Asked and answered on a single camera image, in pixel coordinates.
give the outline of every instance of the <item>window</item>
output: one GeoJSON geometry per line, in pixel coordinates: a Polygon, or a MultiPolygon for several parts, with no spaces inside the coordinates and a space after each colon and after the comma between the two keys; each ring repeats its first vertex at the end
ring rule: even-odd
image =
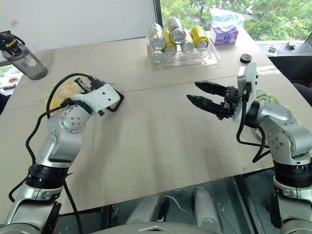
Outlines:
{"type": "Polygon", "coordinates": [[[12,64],[0,62],[0,94],[11,95],[19,83],[23,73],[12,64]]]}
{"type": "Polygon", "coordinates": [[[312,0],[160,0],[162,23],[172,16],[187,29],[210,30],[213,7],[245,15],[244,28],[254,40],[305,40],[312,31],[312,0]]]}

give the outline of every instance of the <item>round lid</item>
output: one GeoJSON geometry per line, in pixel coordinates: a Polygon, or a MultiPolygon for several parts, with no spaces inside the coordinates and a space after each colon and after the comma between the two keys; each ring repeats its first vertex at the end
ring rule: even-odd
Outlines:
{"type": "Polygon", "coordinates": [[[242,56],[240,57],[240,61],[242,62],[242,63],[250,63],[250,61],[252,60],[252,56],[251,55],[249,55],[249,54],[242,54],[242,56]]]}
{"type": "Polygon", "coordinates": [[[1,32],[0,33],[0,50],[6,51],[11,50],[17,47],[18,41],[11,34],[11,31],[1,32]]]}
{"type": "Polygon", "coordinates": [[[166,46],[166,40],[162,36],[154,36],[151,38],[151,46],[156,50],[162,50],[166,46]]]}
{"type": "Polygon", "coordinates": [[[165,51],[166,53],[170,52],[170,53],[175,54],[175,53],[176,53],[176,48],[175,48],[173,45],[168,45],[168,46],[166,46],[166,48],[164,49],[164,51],[165,51]]]}
{"type": "Polygon", "coordinates": [[[206,39],[200,40],[197,44],[197,48],[207,48],[208,47],[208,42],[206,39]]]}
{"type": "Polygon", "coordinates": [[[177,28],[171,33],[171,41],[180,45],[185,40],[185,31],[182,28],[177,28]]]}
{"type": "Polygon", "coordinates": [[[188,52],[189,50],[194,50],[195,49],[195,45],[192,41],[185,41],[183,44],[182,44],[182,50],[184,52],[188,52]]]}

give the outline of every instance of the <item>white wall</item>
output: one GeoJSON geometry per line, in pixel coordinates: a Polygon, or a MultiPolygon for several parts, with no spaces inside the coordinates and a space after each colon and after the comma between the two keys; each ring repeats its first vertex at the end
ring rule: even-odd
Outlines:
{"type": "Polygon", "coordinates": [[[1,1],[0,30],[33,52],[141,37],[155,21],[153,0],[1,1]]]}

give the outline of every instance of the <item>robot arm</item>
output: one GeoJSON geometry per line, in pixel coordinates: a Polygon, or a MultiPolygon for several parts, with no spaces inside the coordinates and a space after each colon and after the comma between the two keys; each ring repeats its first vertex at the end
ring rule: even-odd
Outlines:
{"type": "MultiPolygon", "coordinates": [[[[195,83],[207,93],[224,97],[220,104],[205,97],[187,97],[196,107],[215,114],[220,120],[232,117],[238,122],[241,119],[244,125],[262,130],[275,170],[276,193],[271,197],[275,213],[271,214],[271,221],[281,228],[282,234],[302,229],[312,233],[312,163],[309,153],[312,134],[298,124],[284,106],[254,100],[257,77],[256,65],[251,63],[239,70],[238,89],[209,81],[195,83]]],[[[256,156],[253,162],[261,157],[256,156]]]]}
{"type": "Polygon", "coordinates": [[[47,121],[45,139],[36,162],[29,168],[19,194],[0,233],[12,230],[32,230],[29,233],[50,233],[57,221],[60,203],[56,202],[67,177],[69,167],[81,148],[81,134],[93,113],[103,115],[103,109],[117,103],[123,96],[110,84],[97,82],[87,94],[76,94],[70,105],[47,121]]]}

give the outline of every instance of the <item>tissue box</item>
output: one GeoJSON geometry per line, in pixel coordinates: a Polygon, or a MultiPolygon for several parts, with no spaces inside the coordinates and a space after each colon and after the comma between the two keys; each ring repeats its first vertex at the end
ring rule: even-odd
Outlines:
{"type": "Polygon", "coordinates": [[[238,30],[236,27],[228,32],[223,32],[220,28],[213,28],[211,25],[210,39],[215,45],[233,44],[236,42],[238,30]]]}

